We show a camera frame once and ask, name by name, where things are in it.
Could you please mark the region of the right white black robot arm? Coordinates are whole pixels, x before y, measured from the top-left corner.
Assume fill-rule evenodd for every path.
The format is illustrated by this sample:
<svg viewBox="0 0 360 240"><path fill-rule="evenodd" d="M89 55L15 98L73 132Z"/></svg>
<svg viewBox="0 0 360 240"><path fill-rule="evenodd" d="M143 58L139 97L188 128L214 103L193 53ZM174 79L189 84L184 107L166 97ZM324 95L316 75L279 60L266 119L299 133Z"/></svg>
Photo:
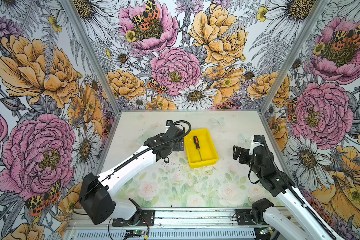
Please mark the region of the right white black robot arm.
<svg viewBox="0 0 360 240"><path fill-rule="evenodd" d="M249 166L249 173L254 173L258 178L255 183L269 191L298 222L297 225L291 222L268 199L260 199L252 204L248 214L236 210L239 225L247 222L267 224L288 240L342 239L308 204L289 176L278 168L265 136L254 135L248 149L233 146L233 159Z"/></svg>

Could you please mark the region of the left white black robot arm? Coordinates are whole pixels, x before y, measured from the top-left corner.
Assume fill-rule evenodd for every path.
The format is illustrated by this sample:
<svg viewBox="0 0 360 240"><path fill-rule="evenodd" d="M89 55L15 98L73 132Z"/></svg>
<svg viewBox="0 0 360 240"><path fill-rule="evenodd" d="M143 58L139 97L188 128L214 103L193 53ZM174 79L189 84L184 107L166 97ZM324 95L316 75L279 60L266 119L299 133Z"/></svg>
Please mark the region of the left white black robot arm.
<svg viewBox="0 0 360 240"><path fill-rule="evenodd" d="M129 158L98 175L87 174L82 182L79 204L93 224L109 218L136 225L142 208L133 199L119 200L114 195L137 173L159 160L169 162L169 155L180 148L180 142L191 132L191 124L180 120L171 123L164 133L148 138Z"/></svg>

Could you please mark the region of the orange black handled screwdriver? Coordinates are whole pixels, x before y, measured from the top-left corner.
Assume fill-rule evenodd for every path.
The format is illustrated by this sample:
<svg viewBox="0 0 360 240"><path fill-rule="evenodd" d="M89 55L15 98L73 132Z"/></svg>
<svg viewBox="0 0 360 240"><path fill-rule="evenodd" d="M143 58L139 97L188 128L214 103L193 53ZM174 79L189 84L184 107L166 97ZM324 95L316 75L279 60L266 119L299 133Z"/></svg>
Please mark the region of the orange black handled screwdriver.
<svg viewBox="0 0 360 240"><path fill-rule="evenodd" d="M199 145L199 140L197 136L193 137L193 142L195 144L196 149L198 150L199 156L200 156L200 160L203 161L202 159L202 155L201 155L201 150L200 150L200 145Z"/></svg>

